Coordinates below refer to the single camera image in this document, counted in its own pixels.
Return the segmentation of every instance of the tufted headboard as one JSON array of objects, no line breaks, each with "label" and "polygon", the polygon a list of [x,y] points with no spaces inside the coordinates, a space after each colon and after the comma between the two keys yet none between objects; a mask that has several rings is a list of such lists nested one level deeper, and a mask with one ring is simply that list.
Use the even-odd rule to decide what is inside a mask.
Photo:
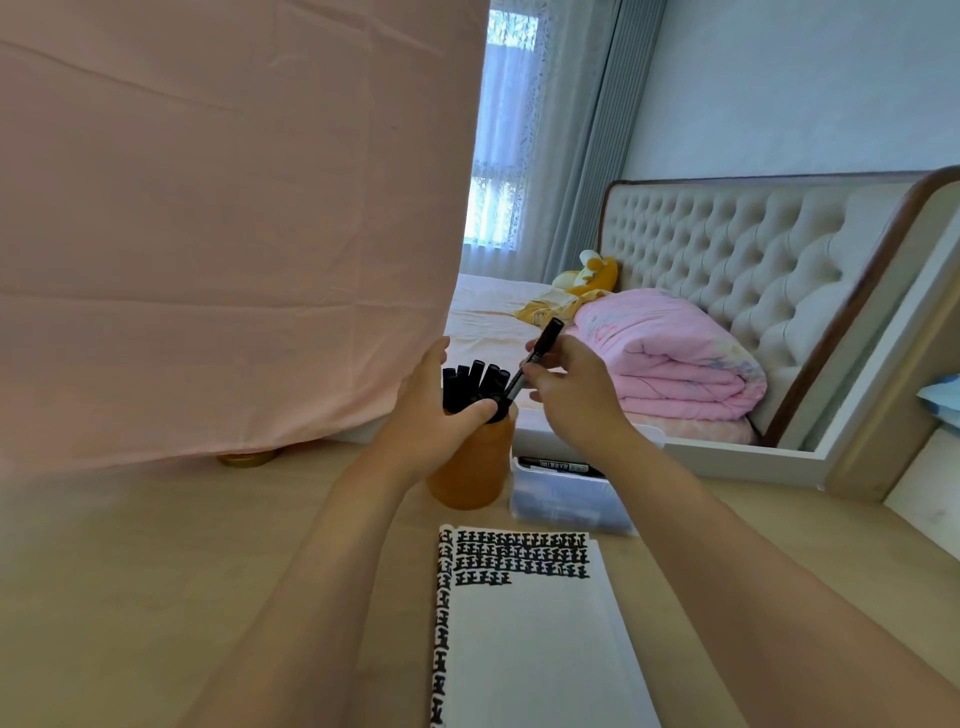
[{"label": "tufted headboard", "polygon": [[619,290],[689,299],[754,355],[766,446],[798,448],[960,206],[960,167],[924,173],[614,182],[597,249]]}]

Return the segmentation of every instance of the gold bed leg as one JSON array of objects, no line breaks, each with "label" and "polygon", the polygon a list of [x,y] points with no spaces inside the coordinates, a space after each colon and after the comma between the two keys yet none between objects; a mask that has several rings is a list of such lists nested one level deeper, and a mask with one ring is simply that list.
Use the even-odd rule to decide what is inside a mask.
[{"label": "gold bed leg", "polygon": [[263,452],[237,452],[230,455],[217,455],[217,460],[228,468],[259,468],[279,455],[278,449]]}]

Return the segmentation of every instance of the spiral notebook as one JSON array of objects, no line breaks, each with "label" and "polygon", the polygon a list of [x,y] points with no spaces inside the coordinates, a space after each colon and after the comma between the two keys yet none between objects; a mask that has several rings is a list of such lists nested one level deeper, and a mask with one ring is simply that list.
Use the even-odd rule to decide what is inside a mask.
[{"label": "spiral notebook", "polygon": [[440,530],[430,726],[660,728],[586,533]]}]

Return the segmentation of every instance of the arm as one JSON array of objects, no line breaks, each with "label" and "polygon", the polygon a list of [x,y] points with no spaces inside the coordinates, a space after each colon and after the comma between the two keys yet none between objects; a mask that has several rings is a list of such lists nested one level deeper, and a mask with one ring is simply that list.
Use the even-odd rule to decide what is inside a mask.
[{"label": "arm", "polygon": [[566,377],[525,370],[535,399],[610,478],[751,726],[960,725],[950,682],[639,435],[603,362],[559,342],[544,363]]},{"label": "arm", "polygon": [[373,578],[407,490],[496,411],[442,408],[437,342],[400,388],[393,415],[330,489],[260,614],[180,728],[336,726],[347,704]]}]

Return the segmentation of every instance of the left hand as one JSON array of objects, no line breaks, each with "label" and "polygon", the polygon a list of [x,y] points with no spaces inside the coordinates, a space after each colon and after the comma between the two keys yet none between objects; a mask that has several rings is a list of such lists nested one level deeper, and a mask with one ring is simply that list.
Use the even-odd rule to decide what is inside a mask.
[{"label": "left hand", "polygon": [[496,402],[480,400],[456,415],[444,413],[441,367],[448,336],[435,341],[400,384],[396,407],[367,452],[409,488],[436,471],[464,440],[496,413]]}]

